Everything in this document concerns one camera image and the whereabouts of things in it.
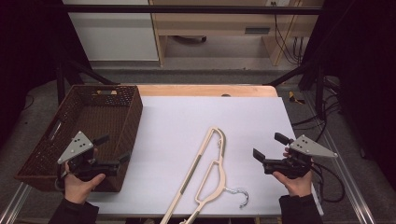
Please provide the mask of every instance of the metal frame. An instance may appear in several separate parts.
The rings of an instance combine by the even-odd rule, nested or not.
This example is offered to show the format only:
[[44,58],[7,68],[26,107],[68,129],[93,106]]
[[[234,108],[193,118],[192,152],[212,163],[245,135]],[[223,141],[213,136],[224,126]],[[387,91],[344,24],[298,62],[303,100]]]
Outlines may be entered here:
[[[343,13],[343,16],[337,21],[336,25],[331,29],[330,33],[325,37],[325,39],[321,42],[319,48],[316,50],[315,54],[312,57],[312,62],[308,61],[304,63],[300,67],[290,71],[286,75],[277,80],[265,84],[271,86],[277,86],[282,82],[294,77],[296,75],[300,75],[307,70],[313,70],[319,66],[320,61],[323,56],[323,48],[327,45],[329,39],[332,38],[334,33],[336,33],[337,25],[342,21],[344,16],[347,14],[349,8]],[[337,12],[335,10],[323,9],[321,7],[221,7],[221,6],[119,6],[119,5],[36,5],[40,10],[61,10],[64,12],[85,12],[85,13],[203,13],[203,14],[277,14],[277,15],[323,15]],[[58,94],[59,101],[61,102],[64,97],[64,78],[69,77],[69,66],[70,62],[73,62],[73,57],[67,55],[64,49],[59,48],[59,43],[54,39],[53,35],[49,35],[50,31],[48,26],[43,25],[40,21],[39,15],[34,18],[34,25],[39,26],[39,30],[47,33],[46,38],[48,40],[48,50],[50,51],[50,55],[57,61],[58,71],[57,71],[57,79],[58,79]],[[97,80],[100,80],[102,83],[106,84],[109,80],[102,77],[97,76],[91,69],[85,68],[82,65],[73,63],[71,65],[77,70],[88,73],[92,77]],[[300,82],[299,86],[302,89],[307,89],[315,80],[315,73],[310,73],[309,77],[304,77]],[[330,134],[325,132],[326,142],[329,144],[330,148],[335,150],[338,153],[338,149],[336,148],[334,142],[332,141]],[[352,205],[354,206],[355,212],[358,216],[358,219],[361,223],[375,223],[374,218],[367,207],[364,199],[361,196],[361,193],[356,186],[356,183],[353,180],[353,177],[350,175],[347,167],[345,166],[343,160],[340,158],[340,162],[334,165],[339,173],[341,173],[341,178],[346,184],[346,192],[349,196]],[[9,203],[6,211],[3,212],[2,216],[0,216],[1,223],[13,223],[15,218],[17,217],[21,207],[23,206],[24,201],[26,200],[29,192],[31,190],[30,186],[21,183],[18,188],[16,194],[13,199]]]

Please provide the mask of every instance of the black sleeve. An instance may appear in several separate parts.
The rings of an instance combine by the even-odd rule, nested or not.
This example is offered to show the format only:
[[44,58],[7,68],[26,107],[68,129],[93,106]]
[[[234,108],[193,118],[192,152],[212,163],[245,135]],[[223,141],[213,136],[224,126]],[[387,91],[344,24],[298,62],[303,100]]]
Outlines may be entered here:
[[321,224],[323,223],[312,194],[300,198],[285,195],[279,199],[283,224]]
[[90,203],[70,203],[66,199],[61,201],[49,224],[94,224],[99,207]]

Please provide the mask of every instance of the cabinet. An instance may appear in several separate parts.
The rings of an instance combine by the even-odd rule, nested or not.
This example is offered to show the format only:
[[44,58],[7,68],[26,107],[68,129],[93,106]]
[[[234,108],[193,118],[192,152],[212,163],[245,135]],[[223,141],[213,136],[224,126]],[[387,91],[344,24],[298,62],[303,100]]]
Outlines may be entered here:
[[[143,0],[64,0],[65,4],[147,5]],[[148,13],[69,13],[92,61],[158,61]]]
[[[151,5],[183,6],[269,6],[270,0],[149,0]],[[282,7],[320,7],[323,0],[282,1]],[[292,36],[309,37],[318,16],[276,16],[277,28],[288,39]],[[277,34],[274,15],[233,15],[233,14],[152,14],[154,32],[160,63],[166,51],[169,35],[261,35],[273,65],[278,65],[282,57],[282,41]]]

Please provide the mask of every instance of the beige hanger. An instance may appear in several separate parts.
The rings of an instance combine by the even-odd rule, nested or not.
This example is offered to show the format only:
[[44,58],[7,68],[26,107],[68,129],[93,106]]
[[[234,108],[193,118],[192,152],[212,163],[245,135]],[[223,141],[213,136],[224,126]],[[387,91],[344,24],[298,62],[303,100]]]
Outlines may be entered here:
[[[225,180],[226,179],[225,179],[225,172],[224,172],[224,169],[222,167],[222,163],[223,163],[223,159],[224,159],[226,138],[225,138],[224,132],[221,129],[219,129],[218,127],[211,127],[209,129],[209,131],[207,132],[207,134],[206,134],[205,140],[202,143],[201,148],[199,149],[199,151],[198,151],[198,153],[197,153],[197,155],[196,155],[196,157],[194,159],[194,162],[193,162],[193,164],[192,164],[192,166],[191,166],[186,178],[184,179],[183,184],[181,185],[180,190],[177,192],[177,195],[175,196],[175,198],[172,201],[171,205],[169,206],[165,216],[163,217],[163,220],[161,221],[161,224],[166,224],[169,221],[169,218],[172,216],[173,211],[175,210],[179,199],[183,195],[184,190],[186,189],[187,185],[189,184],[189,182],[191,180],[191,177],[192,177],[192,175],[193,175],[193,173],[194,173],[194,171],[195,171],[195,169],[196,169],[196,167],[198,165],[199,160],[201,159],[202,155],[204,154],[204,151],[205,151],[205,149],[207,147],[207,144],[209,143],[209,140],[210,140],[213,132],[216,132],[216,133],[218,133],[220,135],[220,140],[219,140],[219,150],[220,150],[219,159],[216,160],[216,161],[212,161],[210,163],[210,166],[209,166],[209,168],[206,171],[204,180],[201,183],[201,186],[198,189],[197,194],[195,195],[195,201],[198,202],[198,204],[199,204],[198,207],[195,209],[195,211],[192,213],[192,215],[190,216],[190,218],[188,220],[185,220],[185,221],[183,221],[181,223],[183,223],[183,224],[192,223],[196,219],[196,217],[199,215],[199,213],[201,212],[201,210],[204,207],[204,205],[206,203],[209,203],[210,201],[213,201],[216,198],[218,198],[220,196],[220,194],[224,190],[228,191],[228,192],[231,192],[231,193],[244,193],[246,195],[247,200],[244,203],[242,203],[240,205],[240,207],[243,207],[246,204],[248,204],[248,193],[247,192],[245,192],[244,190],[241,190],[241,189],[232,190],[232,189],[227,189],[225,187]],[[204,200],[200,201],[198,199],[198,196],[200,195],[201,190],[202,190],[202,188],[203,188],[203,186],[204,186],[204,184],[205,184],[205,182],[207,180],[207,177],[208,177],[208,175],[209,175],[209,173],[212,170],[212,167],[214,165],[217,165],[219,167],[219,184],[218,184],[216,190],[212,194],[207,196]]]

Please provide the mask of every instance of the aluminum rail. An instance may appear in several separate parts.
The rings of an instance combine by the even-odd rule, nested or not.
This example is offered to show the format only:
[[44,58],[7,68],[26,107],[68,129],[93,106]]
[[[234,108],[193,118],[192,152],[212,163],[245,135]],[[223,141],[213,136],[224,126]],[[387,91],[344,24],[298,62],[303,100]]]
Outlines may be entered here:
[[6,210],[4,210],[3,213],[1,214],[0,224],[14,223],[31,189],[32,187],[24,183],[20,184],[20,186],[18,187],[17,191],[14,194],[14,197],[9,202]]
[[[304,91],[304,98],[307,100],[311,112],[313,114],[316,114],[315,108],[313,107],[314,99],[312,99],[312,95]],[[334,165],[337,174],[340,176],[341,180],[346,186],[346,195],[348,196],[349,201],[351,202],[360,223],[375,224],[375,219],[370,211],[370,208],[368,207],[366,201],[364,201],[358,185],[353,179],[352,174],[349,172],[346,163],[342,158],[342,155],[340,154],[337,146],[332,140],[330,133],[327,130],[324,131],[323,137],[326,144],[329,146],[329,149],[338,154],[337,160],[332,160],[332,164]]]
[[145,6],[145,5],[41,5],[44,9],[84,13],[199,13],[321,15],[336,10],[322,7]]

